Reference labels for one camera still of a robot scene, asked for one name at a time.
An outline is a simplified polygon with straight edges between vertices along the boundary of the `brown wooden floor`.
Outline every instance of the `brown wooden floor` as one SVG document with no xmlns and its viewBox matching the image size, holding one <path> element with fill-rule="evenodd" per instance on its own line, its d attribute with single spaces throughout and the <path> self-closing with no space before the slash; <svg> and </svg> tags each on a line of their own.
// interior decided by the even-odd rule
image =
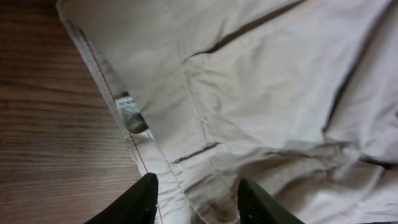
<svg viewBox="0 0 398 224">
<path fill-rule="evenodd" d="M 1 0 L 0 223 L 83 223 L 138 178 L 55 0 Z"/>
</svg>

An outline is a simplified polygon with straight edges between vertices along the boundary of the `garment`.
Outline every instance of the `garment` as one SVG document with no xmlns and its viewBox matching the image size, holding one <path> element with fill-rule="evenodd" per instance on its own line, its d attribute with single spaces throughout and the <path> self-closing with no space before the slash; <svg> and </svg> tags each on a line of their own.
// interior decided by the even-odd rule
<svg viewBox="0 0 398 224">
<path fill-rule="evenodd" d="M 388 138 L 396 136 L 397 92 L 384 88 L 397 78 L 394 16 L 377 41 L 384 45 L 373 46 L 379 53 L 362 60 L 373 27 L 391 7 L 387 0 L 58 5 L 118 122 L 112 98 L 128 91 L 153 132 L 150 141 L 122 129 L 141 172 L 158 175 L 163 223 L 237 223 L 243 176 L 305 223 L 398 220 L 391 197 L 397 172 L 359 161 L 362 151 L 372 159 L 396 152 L 393 140 L 379 154 L 378 143 L 364 147 L 381 139 L 373 130 L 390 127 Z M 375 85 L 380 69 L 388 72 Z M 352 118 L 368 85 L 380 94 L 354 108 L 377 110 Z M 385 104 L 375 104 L 385 95 Z M 358 134 L 363 129 L 355 124 L 363 121 L 370 134 Z"/>
</svg>

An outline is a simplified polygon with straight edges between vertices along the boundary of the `dark wood grain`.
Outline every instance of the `dark wood grain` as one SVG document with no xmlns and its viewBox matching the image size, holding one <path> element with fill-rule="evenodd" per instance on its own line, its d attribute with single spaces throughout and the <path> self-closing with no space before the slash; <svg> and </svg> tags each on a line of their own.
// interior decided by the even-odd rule
<svg viewBox="0 0 398 224">
<path fill-rule="evenodd" d="M 0 1 L 0 222 L 83 223 L 138 178 L 55 0 Z"/>
</svg>

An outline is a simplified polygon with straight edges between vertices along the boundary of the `beige fabric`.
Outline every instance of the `beige fabric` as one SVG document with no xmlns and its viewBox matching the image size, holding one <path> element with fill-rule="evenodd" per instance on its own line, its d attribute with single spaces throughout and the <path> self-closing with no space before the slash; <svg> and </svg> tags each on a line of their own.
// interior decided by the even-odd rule
<svg viewBox="0 0 398 224">
<path fill-rule="evenodd" d="M 398 220 L 397 200 L 391 196 L 398 185 L 397 172 L 358 162 L 361 150 L 373 159 L 396 150 L 394 143 L 383 146 L 382 152 L 374 150 L 379 149 L 377 142 L 363 148 L 378 138 L 369 132 L 374 127 L 388 126 L 389 139 L 396 136 L 391 127 L 397 93 L 383 88 L 397 78 L 391 62 L 398 30 L 391 22 L 394 16 L 384 29 L 391 32 L 379 40 L 385 44 L 375 46 L 378 53 L 371 54 L 377 57 L 368 56 L 359 66 L 338 102 L 326 130 L 327 142 L 322 131 L 338 90 L 390 1 L 295 3 L 60 3 L 67 27 L 82 30 L 72 37 L 104 97 L 129 91 L 154 133 L 155 142 L 135 142 L 126 133 L 124 137 L 131 147 L 140 148 L 132 155 L 141 172 L 159 176 L 158 222 L 196 223 L 192 207 L 207 223 L 239 223 L 236 189 L 243 176 L 258 181 L 305 223 Z M 267 19 L 285 6 L 291 9 Z M 258 19 L 263 22 L 259 26 L 203 54 Z M 82 44 L 83 33 L 99 53 L 91 54 Z M 97 57 L 101 63 L 94 65 Z M 379 81 L 372 77 L 382 68 L 387 72 L 381 85 L 372 84 Z M 380 105 L 375 96 L 368 104 L 357 104 L 369 86 L 389 100 Z M 353 119 L 358 113 L 347 113 L 352 105 L 360 105 L 359 111 L 377 110 Z M 109 107 L 115 110 L 111 100 Z M 388 119 L 376 119 L 384 115 Z M 364 129 L 355 126 L 362 121 L 368 124 L 367 135 L 360 135 Z"/>
</svg>

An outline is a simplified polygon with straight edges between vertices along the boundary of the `stitching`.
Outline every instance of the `stitching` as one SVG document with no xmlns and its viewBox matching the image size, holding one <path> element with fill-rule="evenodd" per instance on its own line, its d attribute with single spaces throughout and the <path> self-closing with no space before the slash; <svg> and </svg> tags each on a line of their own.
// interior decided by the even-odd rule
<svg viewBox="0 0 398 224">
<path fill-rule="evenodd" d="M 105 85 L 106 85 L 106 87 L 107 87 L 107 89 L 108 89 L 109 94 L 112 96 L 113 103 L 116 104 L 114 95 L 113 95 L 113 93 L 112 93 L 112 91 L 111 91 L 111 89 L 110 89 L 110 87 L 109 87 L 109 83 L 108 83 L 108 81 L 107 81 L 106 78 L 105 78 L 105 74 L 104 74 L 104 72 L 102 71 L 102 68 L 101 68 L 101 66 L 100 66 L 100 63 L 98 62 L 97 58 L 95 57 L 94 51 L 93 51 L 93 49 L 91 48 L 91 45 L 90 45 L 90 43 L 88 42 L 88 39 L 87 39 L 85 33 L 84 33 L 82 30 L 79 30 L 79 31 L 80 31 L 80 34 L 83 36 L 84 41 L 85 41 L 85 44 L 87 45 L 87 47 L 88 47 L 88 49 L 89 49 L 89 51 L 90 51 L 90 54 L 91 54 L 91 56 L 93 57 L 93 59 L 94 59 L 94 61 L 95 61 L 95 64 L 96 64 L 96 66 L 97 66 L 97 68 L 98 68 L 98 70 L 99 70 L 99 72 L 100 72 L 100 74 L 101 74 L 101 76 L 102 76 L 103 81 L 105 82 Z M 139 158 L 140 158 L 142 164 L 144 165 L 145 171 L 148 172 L 147 167 L 145 166 L 145 162 L 144 162 L 144 160 L 142 159 L 141 153 L 140 153 L 139 150 L 138 150 L 137 144 L 136 144 L 134 138 L 132 137 L 132 134 L 130 134 L 130 138 L 131 138 L 132 142 L 134 143 L 134 147 L 136 148 L 136 151 L 137 151 L 137 153 L 138 153 L 138 156 L 139 156 Z M 157 202 L 157 209 L 158 209 L 158 211 L 159 211 L 160 222 L 162 222 L 162 224 L 163 224 L 162 213 L 160 212 L 160 206 L 159 206 L 159 203 L 158 203 L 158 202 Z"/>
</svg>

